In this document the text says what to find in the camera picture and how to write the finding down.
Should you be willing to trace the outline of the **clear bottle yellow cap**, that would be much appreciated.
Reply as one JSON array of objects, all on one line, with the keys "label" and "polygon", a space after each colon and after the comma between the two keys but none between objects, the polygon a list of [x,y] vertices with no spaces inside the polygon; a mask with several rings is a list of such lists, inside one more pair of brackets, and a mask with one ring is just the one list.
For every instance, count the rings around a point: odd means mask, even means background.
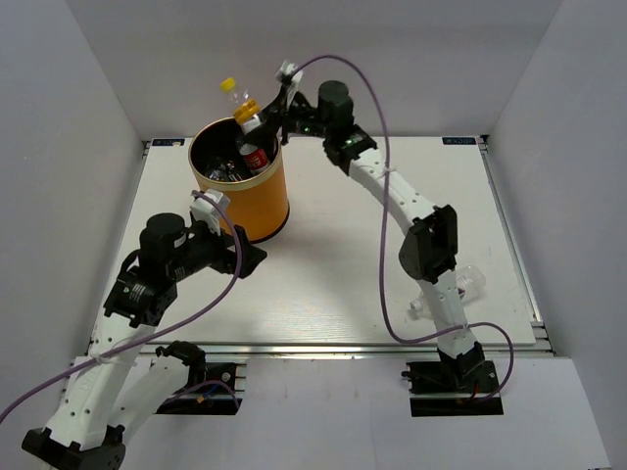
[{"label": "clear bottle yellow cap", "polygon": [[228,77],[220,84],[219,88],[228,100],[232,108],[232,116],[244,134],[248,134],[261,126],[261,108],[245,87],[241,86],[233,77]]}]

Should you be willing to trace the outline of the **clear bottle red label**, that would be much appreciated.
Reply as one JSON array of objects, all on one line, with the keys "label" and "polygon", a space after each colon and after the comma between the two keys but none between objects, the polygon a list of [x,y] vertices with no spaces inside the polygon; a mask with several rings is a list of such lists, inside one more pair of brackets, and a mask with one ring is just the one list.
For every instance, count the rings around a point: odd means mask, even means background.
[{"label": "clear bottle red label", "polygon": [[243,133],[237,135],[236,146],[244,164],[253,175],[258,175],[269,168],[270,159],[265,150],[247,143]]}]

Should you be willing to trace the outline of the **clear bottle blue orange label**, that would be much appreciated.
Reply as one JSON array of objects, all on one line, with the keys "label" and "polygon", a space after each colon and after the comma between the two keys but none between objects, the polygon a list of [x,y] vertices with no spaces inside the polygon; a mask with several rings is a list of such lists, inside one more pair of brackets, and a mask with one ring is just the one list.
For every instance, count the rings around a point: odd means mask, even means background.
[{"label": "clear bottle blue orange label", "polygon": [[[461,302],[465,304],[471,303],[483,295],[486,278],[477,266],[467,265],[457,269],[456,283],[458,296]],[[410,302],[408,317],[413,320],[432,319],[431,309],[427,305],[423,292],[420,292],[418,297]]]}]

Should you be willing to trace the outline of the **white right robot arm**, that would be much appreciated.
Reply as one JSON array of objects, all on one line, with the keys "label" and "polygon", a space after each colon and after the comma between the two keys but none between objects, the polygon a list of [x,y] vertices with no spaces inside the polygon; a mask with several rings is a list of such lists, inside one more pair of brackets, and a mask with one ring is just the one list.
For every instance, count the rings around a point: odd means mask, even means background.
[{"label": "white right robot arm", "polygon": [[391,215],[405,239],[399,263],[415,280],[431,312],[444,382],[462,391],[478,377],[485,356],[469,330],[456,279],[458,216],[451,206],[439,207],[415,191],[388,162],[374,139],[355,122],[354,103],[345,83],[323,82],[317,104],[299,92],[294,77],[280,80],[277,96],[262,110],[258,127],[247,125],[246,138],[259,144],[279,134],[321,139],[326,157],[359,183]]}]

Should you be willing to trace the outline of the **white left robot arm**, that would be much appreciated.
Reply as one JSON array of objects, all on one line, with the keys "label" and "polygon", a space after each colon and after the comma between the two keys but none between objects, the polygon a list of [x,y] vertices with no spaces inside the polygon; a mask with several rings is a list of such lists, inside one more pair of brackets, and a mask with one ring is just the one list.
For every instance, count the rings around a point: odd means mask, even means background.
[{"label": "white left robot arm", "polygon": [[90,362],[48,422],[25,434],[23,450],[55,469],[120,468],[132,434],[162,402],[182,388],[198,390],[207,379],[204,352],[175,341],[159,350],[155,370],[127,393],[121,390],[140,340],[155,332],[178,283],[205,268],[243,279],[266,256],[241,226],[227,234],[206,218],[151,216],[105,300]]}]

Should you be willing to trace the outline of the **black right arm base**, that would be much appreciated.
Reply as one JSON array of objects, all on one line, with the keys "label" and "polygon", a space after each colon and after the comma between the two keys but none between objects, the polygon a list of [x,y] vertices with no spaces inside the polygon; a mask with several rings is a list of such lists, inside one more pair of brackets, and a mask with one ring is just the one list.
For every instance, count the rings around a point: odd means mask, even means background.
[{"label": "black right arm base", "polygon": [[409,362],[401,376],[410,390],[412,417],[499,416],[504,407],[493,361],[486,361],[460,382],[436,361]]}]

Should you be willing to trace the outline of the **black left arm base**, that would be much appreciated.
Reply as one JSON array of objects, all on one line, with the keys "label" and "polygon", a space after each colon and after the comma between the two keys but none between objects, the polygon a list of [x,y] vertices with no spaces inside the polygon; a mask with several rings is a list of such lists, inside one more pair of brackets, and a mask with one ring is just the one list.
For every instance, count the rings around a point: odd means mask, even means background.
[{"label": "black left arm base", "polygon": [[245,394],[246,364],[209,361],[191,372],[187,384],[158,408],[157,414],[234,416]]}]

